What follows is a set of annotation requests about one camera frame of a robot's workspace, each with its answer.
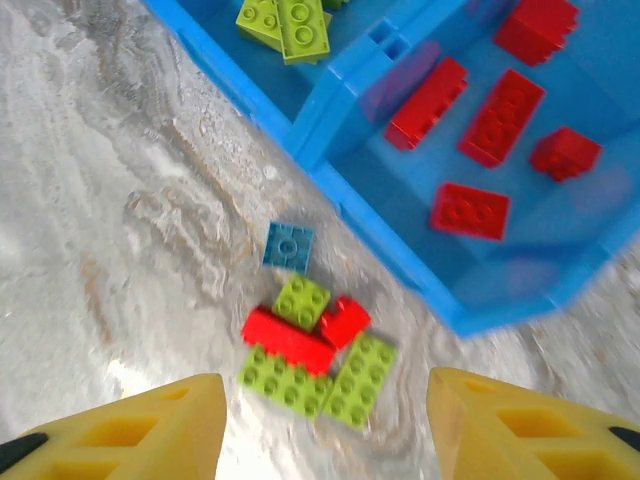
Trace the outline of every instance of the blue plastic bin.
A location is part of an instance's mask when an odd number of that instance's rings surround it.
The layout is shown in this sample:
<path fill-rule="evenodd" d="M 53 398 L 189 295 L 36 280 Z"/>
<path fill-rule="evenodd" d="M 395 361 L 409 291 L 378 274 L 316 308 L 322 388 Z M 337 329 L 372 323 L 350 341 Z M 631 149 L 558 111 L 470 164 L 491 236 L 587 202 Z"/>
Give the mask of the blue plastic bin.
<path fill-rule="evenodd" d="M 332 53 L 316 66 L 285 66 L 278 52 L 241 37 L 242 0 L 146 2 L 459 335 L 565 305 L 639 226 L 640 2 L 573 0 L 578 29 L 536 68 L 492 42 L 511 0 L 351 0 L 331 12 Z M 469 70 L 469 87 L 415 151 L 401 153 L 384 129 L 443 55 Z M 547 95 L 508 160 L 488 170 L 456 145 L 508 68 Z M 604 151 L 594 171 L 557 184 L 529 155 L 563 125 Z M 429 228 L 446 181 L 511 197 L 504 242 Z"/>

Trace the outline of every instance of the floor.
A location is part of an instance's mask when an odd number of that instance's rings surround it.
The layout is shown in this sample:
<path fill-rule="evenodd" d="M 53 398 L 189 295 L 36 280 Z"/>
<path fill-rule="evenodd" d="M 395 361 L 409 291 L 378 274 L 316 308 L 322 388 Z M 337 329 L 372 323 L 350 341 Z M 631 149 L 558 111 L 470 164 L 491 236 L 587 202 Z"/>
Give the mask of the floor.
<path fill-rule="evenodd" d="M 137 0 L 0 2 L 0 162 L 0 441 L 209 371 L 229 406 L 221 480 L 439 478 L 439 365 L 640 421 L 638 245 L 565 315 L 460 341 Z M 398 341 L 362 434 L 235 381 L 243 320 L 285 280 L 260 268 L 271 219 L 315 228 L 310 276 Z"/>

